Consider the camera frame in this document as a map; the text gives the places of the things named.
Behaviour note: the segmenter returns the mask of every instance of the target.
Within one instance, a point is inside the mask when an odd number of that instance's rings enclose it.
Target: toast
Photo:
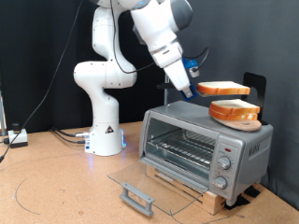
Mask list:
[[[256,120],[256,119],[258,119],[257,114],[244,114],[244,115],[229,114],[229,115],[227,115],[227,114],[222,114],[222,113],[216,112],[211,107],[209,108],[208,113],[214,119],[222,119],[222,120],[246,120],[246,119]]]
[[[222,100],[222,101],[213,101],[210,108],[215,112],[222,114],[236,114],[236,115],[245,115],[245,114],[259,114],[260,107],[257,105],[252,105],[242,100]]]
[[[197,91],[202,96],[209,95],[249,95],[250,88],[234,83],[233,81],[200,82]]]

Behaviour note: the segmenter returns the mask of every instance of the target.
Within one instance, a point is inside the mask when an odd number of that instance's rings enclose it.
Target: oven top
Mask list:
[[[271,125],[265,125],[261,128],[261,130],[251,133],[234,130],[218,123],[216,120],[210,117],[208,114],[208,108],[183,101],[178,101],[169,105],[163,105],[154,108],[151,111],[155,111],[175,119],[184,120],[218,133],[226,133],[246,141],[254,140],[265,133],[273,131]]]

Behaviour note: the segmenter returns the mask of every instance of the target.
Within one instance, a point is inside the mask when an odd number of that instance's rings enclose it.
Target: oven rack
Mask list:
[[[216,140],[198,133],[177,129],[149,140],[148,144],[209,170]]]

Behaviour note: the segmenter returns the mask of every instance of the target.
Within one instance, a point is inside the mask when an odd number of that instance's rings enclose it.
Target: wooden table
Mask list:
[[[0,223],[299,223],[298,211],[261,185],[256,199],[246,197],[250,204],[216,216],[195,205],[173,217],[155,207],[153,217],[136,212],[107,176],[138,161],[141,124],[121,125],[128,147],[112,157],[87,154],[53,133],[29,134],[29,147],[11,149],[0,164]]]

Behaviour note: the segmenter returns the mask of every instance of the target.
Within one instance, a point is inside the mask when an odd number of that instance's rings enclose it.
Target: oven knob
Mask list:
[[[217,188],[220,189],[225,189],[227,187],[227,182],[226,179],[224,179],[223,177],[219,176],[217,177],[213,182],[213,185],[215,185]]]
[[[228,170],[231,167],[231,161],[227,157],[221,157],[218,159],[218,165],[223,170]]]

